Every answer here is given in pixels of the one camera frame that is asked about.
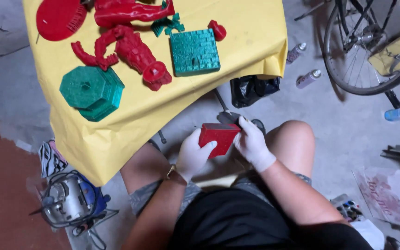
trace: hand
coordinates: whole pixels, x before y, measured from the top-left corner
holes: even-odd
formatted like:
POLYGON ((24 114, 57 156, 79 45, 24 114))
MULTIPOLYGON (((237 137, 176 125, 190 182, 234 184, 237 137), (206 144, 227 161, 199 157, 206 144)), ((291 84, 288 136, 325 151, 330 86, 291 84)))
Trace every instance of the hand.
POLYGON ((268 150, 262 131, 243 116, 239 117, 242 131, 234 138, 234 145, 254 169, 261 173, 271 166, 276 157, 268 150))
POLYGON ((204 167, 212 150, 217 146, 217 141, 211 141, 203 148, 199 146, 201 129, 197 128, 181 144, 176 171, 183 177, 186 183, 192 179, 195 173, 204 167))

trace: bicycle wheel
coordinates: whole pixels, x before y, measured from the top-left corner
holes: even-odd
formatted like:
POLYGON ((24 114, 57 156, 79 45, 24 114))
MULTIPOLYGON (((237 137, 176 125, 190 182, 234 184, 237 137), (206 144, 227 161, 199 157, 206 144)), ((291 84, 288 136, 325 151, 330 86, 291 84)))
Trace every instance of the bicycle wheel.
POLYGON ((399 18, 392 13, 396 0, 388 13, 378 15, 385 16, 383 20, 370 8, 372 0, 342 2, 336 1, 324 37, 324 61, 331 78, 357 95, 380 94, 396 87, 400 84, 400 37, 389 39, 392 34, 387 28, 399 18))

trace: black plastic bag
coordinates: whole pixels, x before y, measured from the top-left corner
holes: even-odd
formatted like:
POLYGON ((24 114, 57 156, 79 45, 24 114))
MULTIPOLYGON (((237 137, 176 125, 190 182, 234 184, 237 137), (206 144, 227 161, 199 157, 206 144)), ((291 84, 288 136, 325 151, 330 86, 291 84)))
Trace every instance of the black plastic bag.
POLYGON ((280 77, 259 80, 256 75, 234 78, 231 83, 232 105, 236 108, 251 106, 260 98, 280 90, 280 77))

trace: table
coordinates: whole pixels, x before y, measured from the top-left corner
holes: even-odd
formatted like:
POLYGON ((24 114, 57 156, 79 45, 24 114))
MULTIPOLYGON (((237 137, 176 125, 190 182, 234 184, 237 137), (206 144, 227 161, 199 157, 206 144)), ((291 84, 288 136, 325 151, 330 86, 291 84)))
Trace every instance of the table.
MULTIPOLYGON (((59 85, 64 74, 83 65, 73 53, 71 42, 80 41, 85 51, 94 55, 94 42, 100 36, 95 11, 87 14, 73 36, 56 42, 40 37, 36 44, 36 10, 40 3, 23 0, 38 81, 51 105, 56 146, 95 186, 106 184, 148 139, 203 94, 236 77, 282 77, 284 73, 288 43, 281 0, 174 0, 186 31, 205 29, 212 19, 226 28, 226 38, 217 42, 220 71, 173 77, 172 83, 153 92, 142 83, 141 75, 120 61, 112 67, 125 85, 119 108, 100 122, 88 122, 68 106, 59 85)), ((169 36, 163 33, 155 37, 149 29, 151 23, 132 24, 139 27, 142 41, 173 75, 169 36)), ((115 43, 106 55, 114 49, 115 43)))

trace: gray shorts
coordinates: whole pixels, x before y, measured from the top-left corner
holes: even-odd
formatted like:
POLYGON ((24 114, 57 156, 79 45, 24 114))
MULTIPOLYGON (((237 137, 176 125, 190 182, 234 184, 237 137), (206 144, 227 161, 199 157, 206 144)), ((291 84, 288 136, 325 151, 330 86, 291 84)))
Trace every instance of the gray shorts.
MULTIPOLYGON (((306 177, 300 173, 295 174, 300 179, 303 179, 304 182, 311 185, 311 179, 309 177, 306 177)), ((132 206, 132 212, 137 217, 142 212, 151 197, 154 195, 155 191, 160 186, 162 181, 163 180, 155 181, 142 188, 139 188, 129 196, 132 206)), ((272 197, 268 187, 265 185, 264 181, 262 180, 262 178, 260 178, 259 174, 255 170, 249 170, 241 173, 237 177, 236 181, 231 185, 231 187, 250 192, 272 206, 272 202, 270 202, 270 200, 272 200, 274 197, 272 197)), ((186 190, 184 192, 184 197, 181 202, 180 211, 178 213, 179 218, 184 210, 187 208, 187 206, 194 200, 194 198, 202 192, 203 190, 195 183, 190 181, 187 184, 186 190)))

